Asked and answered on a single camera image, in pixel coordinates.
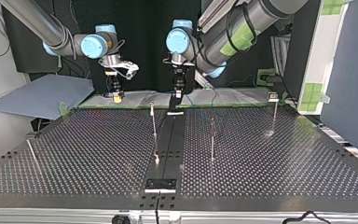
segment metal rod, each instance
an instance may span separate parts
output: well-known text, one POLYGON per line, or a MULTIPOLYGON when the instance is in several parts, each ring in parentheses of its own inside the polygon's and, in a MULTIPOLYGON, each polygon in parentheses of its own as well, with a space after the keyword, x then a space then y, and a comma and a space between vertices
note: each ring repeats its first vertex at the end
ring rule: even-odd
POLYGON ((158 152, 158 143, 157 143, 157 128, 156 128, 156 119, 154 114, 154 102, 150 103, 150 116, 152 117, 153 121, 153 136, 155 140, 155 155, 158 152))
POLYGON ((275 103, 274 120, 277 118, 278 101, 275 103))
POLYGON ((0 3, 46 44, 55 47, 62 43, 62 26, 35 0, 0 0, 0 3))
POLYGON ((216 124, 214 122, 214 118, 211 119, 211 161, 214 161, 214 137, 216 136, 216 124))
POLYGON ((32 147, 31 141, 30 141, 29 139, 27 139, 27 144, 28 144, 28 148, 31 150, 32 157, 34 158, 34 160, 37 161, 37 157, 36 157, 36 155, 34 154, 34 148, 32 147))

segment perforated metal table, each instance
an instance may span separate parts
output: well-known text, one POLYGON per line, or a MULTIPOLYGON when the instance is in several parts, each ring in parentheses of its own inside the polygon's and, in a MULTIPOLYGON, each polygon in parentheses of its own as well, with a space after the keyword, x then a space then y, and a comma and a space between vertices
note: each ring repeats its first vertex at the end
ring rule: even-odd
POLYGON ((358 160, 291 109, 165 114, 157 160, 148 110, 57 121, 32 141, 37 160, 25 144, 0 159, 0 208, 358 212, 358 160), (176 179, 176 192, 157 204, 150 178, 176 179))

